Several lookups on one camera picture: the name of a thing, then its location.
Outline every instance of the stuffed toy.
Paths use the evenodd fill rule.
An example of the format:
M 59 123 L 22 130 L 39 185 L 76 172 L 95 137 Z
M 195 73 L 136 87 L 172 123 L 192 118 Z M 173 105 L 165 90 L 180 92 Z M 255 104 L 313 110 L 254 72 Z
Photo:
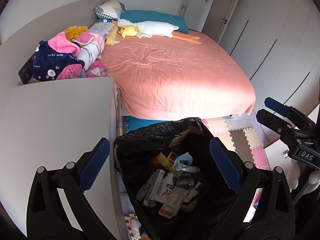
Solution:
M 67 40 L 71 41 L 72 39 L 78 37 L 81 33 L 85 32 L 88 29 L 86 26 L 71 26 L 64 30 Z
M 199 41 L 199 37 L 176 32 L 175 30 L 179 29 L 179 27 L 171 25 L 169 23 L 152 21 L 131 23 L 125 19 L 120 19 L 118 22 L 112 22 L 119 28 L 121 28 L 119 33 L 123 38 L 125 36 L 129 37 L 129 34 L 131 35 L 130 37 L 138 36 L 138 38 L 151 38 L 153 35 L 155 35 L 174 38 L 181 41 L 187 41 L 195 45 L 202 44 L 201 41 Z
M 127 37 L 134 37 L 138 34 L 138 27 L 134 27 L 132 25 L 129 26 L 123 26 L 120 31 L 118 32 L 120 35 L 125 38 Z

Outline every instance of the teal pillow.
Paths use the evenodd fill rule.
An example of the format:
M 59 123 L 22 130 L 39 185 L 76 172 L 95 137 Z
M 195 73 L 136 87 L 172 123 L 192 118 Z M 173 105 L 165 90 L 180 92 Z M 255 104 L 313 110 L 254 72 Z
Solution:
M 178 26 L 178 32 L 189 34 L 188 27 L 186 25 L 186 21 L 181 16 L 175 16 L 166 13 L 160 13 L 156 11 L 143 11 L 143 10 L 125 10 L 121 16 L 121 19 L 128 20 L 132 23 L 139 22 L 164 22 L 170 23 L 174 26 Z

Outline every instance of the folded blanket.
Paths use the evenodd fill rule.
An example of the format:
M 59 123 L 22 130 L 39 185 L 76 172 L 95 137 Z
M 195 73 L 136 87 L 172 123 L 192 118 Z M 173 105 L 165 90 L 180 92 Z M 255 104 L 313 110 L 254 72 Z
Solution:
M 80 64 L 72 64 L 66 66 L 57 80 L 74 79 L 74 78 L 91 78 L 91 77 L 105 77 L 108 70 L 99 61 L 94 61 L 87 71 L 84 71 Z
M 80 54 L 80 47 L 68 41 L 64 32 L 60 32 L 48 40 L 48 45 L 56 52 L 71 53 L 74 57 Z
M 92 36 L 87 32 L 81 33 L 78 37 L 72 39 L 73 42 L 77 42 L 80 46 L 88 45 L 93 40 L 94 40 L 94 36 Z
M 104 49 L 104 38 L 101 34 L 96 32 L 89 32 L 88 34 L 94 36 L 88 45 L 80 49 L 80 54 L 77 56 L 79 60 L 84 61 L 84 70 L 87 71 L 89 66 L 98 58 Z
M 84 61 L 71 53 L 60 53 L 52 49 L 47 41 L 40 41 L 33 60 L 33 77 L 36 81 L 56 80 L 63 69 L 72 64 L 84 67 Z

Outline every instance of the yellow plush toy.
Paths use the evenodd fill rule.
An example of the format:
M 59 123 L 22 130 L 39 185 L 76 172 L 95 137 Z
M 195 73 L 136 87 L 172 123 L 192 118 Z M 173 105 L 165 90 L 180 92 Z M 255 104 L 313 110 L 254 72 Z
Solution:
M 66 38 L 68 41 L 78 37 L 81 33 L 85 32 L 88 29 L 86 26 L 71 26 L 64 30 Z
M 126 36 L 127 37 L 134 37 L 134 36 L 137 36 L 137 34 L 138 34 L 138 27 L 134 27 L 132 25 L 123 26 L 123 28 L 121 28 L 118 33 L 120 33 L 120 35 L 123 38 L 125 38 Z

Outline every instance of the screw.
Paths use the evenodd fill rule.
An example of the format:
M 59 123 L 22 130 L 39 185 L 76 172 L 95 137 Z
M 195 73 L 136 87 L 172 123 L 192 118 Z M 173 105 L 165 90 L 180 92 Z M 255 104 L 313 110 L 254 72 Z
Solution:
M 38 169 L 37 169 L 37 172 L 38 173 L 42 173 L 44 171 L 44 167 L 39 167 Z
M 278 172 L 278 173 L 281 173 L 283 170 L 282 170 L 282 168 L 281 167 L 276 167 L 276 172 Z
M 245 166 L 248 168 L 248 169 L 252 169 L 253 168 L 253 164 L 251 162 L 246 162 L 245 163 Z
M 66 165 L 67 169 L 72 169 L 74 166 L 75 166 L 75 164 L 73 162 L 69 162 Z

